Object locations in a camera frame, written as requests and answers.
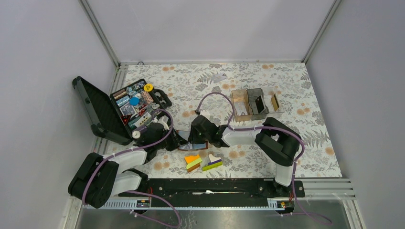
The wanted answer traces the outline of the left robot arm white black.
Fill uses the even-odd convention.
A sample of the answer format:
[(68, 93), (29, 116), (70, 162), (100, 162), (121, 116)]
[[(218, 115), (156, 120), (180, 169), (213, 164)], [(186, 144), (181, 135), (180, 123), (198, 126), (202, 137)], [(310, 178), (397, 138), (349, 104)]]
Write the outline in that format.
[(174, 128), (161, 123), (152, 123), (133, 134), (138, 135), (139, 147), (104, 156), (88, 154), (70, 182), (68, 194), (94, 208), (126, 191), (143, 196), (148, 191), (146, 176), (132, 168), (153, 159), (158, 150), (172, 151), (187, 144)]

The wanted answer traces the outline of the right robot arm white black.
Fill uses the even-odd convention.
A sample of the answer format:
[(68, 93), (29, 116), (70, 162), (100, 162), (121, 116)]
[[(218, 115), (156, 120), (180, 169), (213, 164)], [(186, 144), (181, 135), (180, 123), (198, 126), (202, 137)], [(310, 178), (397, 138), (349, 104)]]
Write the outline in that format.
[(267, 118), (260, 126), (242, 128), (217, 126), (199, 115), (192, 121), (188, 141), (193, 144), (210, 143), (218, 148), (258, 146), (276, 164), (274, 190), (282, 197), (293, 190), (295, 163), (305, 150), (301, 136), (273, 117)]

